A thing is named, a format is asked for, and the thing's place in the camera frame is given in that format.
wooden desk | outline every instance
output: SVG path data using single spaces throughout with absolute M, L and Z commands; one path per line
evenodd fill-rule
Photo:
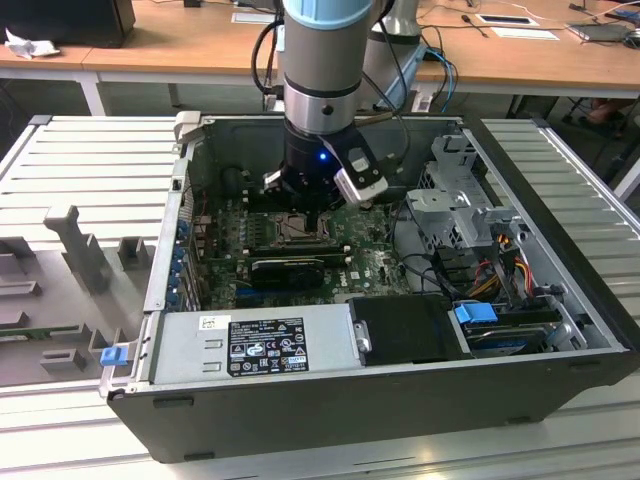
M 587 15 L 569 10 L 569 0 L 514 2 L 528 7 L 538 16 L 563 20 L 534 18 L 540 27 L 532 28 L 564 28 L 566 21 L 590 22 Z M 448 0 L 424 0 L 422 3 L 418 15 L 424 16 L 419 18 L 420 24 L 465 25 L 460 18 L 462 12 L 436 6 L 450 5 Z M 616 5 L 595 0 L 587 2 L 587 7 L 593 12 L 602 12 Z M 530 17 L 520 8 L 491 0 L 483 1 L 479 11 L 464 6 L 461 9 Z M 474 13 L 468 15 L 474 24 L 486 25 Z M 602 22 L 611 21 L 600 18 Z M 447 58 L 459 71 L 458 91 L 622 98 L 636 98 L 640 93 L 640 51 L 621 44 L 581 43 L 577 35 L 566 29 L 552 30 L 559 41 L 500 38 L 491 29 L 483 28 L 482 31 L 489 38 L 484 38 L 474 28 L 440 29 Z M 431 45 L 438 46 L 434 29 L 425 29 L 424 33 Z M 418 70 L 416 81 L 422 88 L 432 89 L 439 85 L 443 76 L 440 64 L 425 62 Z
M 569 0 L 514 1 L 542 17 L 589 22 L 588 16 L 567 8 Z M 460 18 L 462 12 L 436 6 L 468 11 L 464 1 L 422 3 L 420 15 L 426 15 L 419 19 L 420 23 L 465 25 Z M 588 0 L 587 4 L 593 11 L 617 5 L 596 0 Z M 173 104 L 179 103 L 175 84 L 252 85 L 249 60 L 263 25 L 231 23 L 232 13 L 242 10 L 217 4 L 185 9 L 181 1 L 134 0 L 133 5 L 136 25 L 123 48 L 63 47 L 60 56 L 32 61 L 0 50 L 0 76 L 77 81 L 93 115 L 109 113 L 101 91 L 103 82 L 167 83 Z M 482 0 L 480 11 L 528 16 L 519 8 L 495 0 Z M 473 13 L 469 15 L 480 25 Z M 545 28 L 565 25 L 536 21 Z M 620 98 L 635 98 L 640 93 L 640 51 L 622 45 L 581 44 L 576 35 L 566 30 L 553 32 L 559 41 L 499 38 L 490 29 L 483 31 L 489 39 L 472 28 L 441 29 L 447 57 L 460 74 L 458 91 Z M 425 30 L 425 35 L 433 45 L 438 44 L 433 29 Z M 259 68 L 266 65 L 267 45 L 262 50 Z M 415 85 L 423 95 L 430 95 L 442 78 L 439 64 L 424 63 Z
M 51 57 L 35 57 L 33 60 L 17 57 L 8 48 L 0 48 L 0 68 L 82 70 L 82 61 L 91 47 L 62 47 L 61 53 Z
M 94 48 L 84 59 L 95 71 L 248 75 L 251 51 L 264 25 L 232 23 L 231 5 L 133 2 L 136 24 L 123 48 Z M 268 44 L 259 66 L 266 66 Z

power supply label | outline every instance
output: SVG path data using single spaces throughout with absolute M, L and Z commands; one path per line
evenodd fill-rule
M 227 344 L 232 377 L 309 370 L 302 318 L 230 322 Z

white tissue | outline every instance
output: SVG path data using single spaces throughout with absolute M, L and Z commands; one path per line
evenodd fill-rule
M 25 40 L 24 38 L 15 36 L 8 29 L 5 29 L 5 32 L 7 34 L 7 41 L 4 42 L 4 46 L 19 57 L 31 60 L 33 57 L 44 57 L 46 55 L 60 53 L 60 50 L 56 50 L 53 43 L 48 40 L 32 42 L 31 40 Z

blue cable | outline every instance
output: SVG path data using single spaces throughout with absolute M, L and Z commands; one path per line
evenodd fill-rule
M 447 100 L 444 102 L 444 105 L 441 110 L 441 112 L 446 112 L 447 106 L 449 105 L 449 101 L 453 96 L 453 71 L 451 70 L 451 63 L 435 50 L 427 49 L 427 51 L 431 53 L 431 55 L 436 57 L 440 61 L 440 63 L 442 63 L 442 65 L 447 69 L 447 75 L 449 76 L 449 92 L 447 94 Z

desk leg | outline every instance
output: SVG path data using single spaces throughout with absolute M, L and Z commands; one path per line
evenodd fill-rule
M 111 109 L 103 91 L 104 85 L 100 83 L 95 72 L 81 72 L 77 75 L 76 81 L 82 87 L 91 115 L 94 117 L 111 115 Z
M 175 83 L 170 83 L 168 87 L 169 87 L 169 98 L 171 99 L 171 106 L 175 108 L 180 108 L 182 104 L 180 103 L 178 86 Z
M 615 193 L 618 198 L 624 202 L 629 198 L 638 185 L 640 185 L 640 158 L 636 160 L 636 163 L 631 167 L 629 173 L 620 180 L 620 183 L 613 193 Z

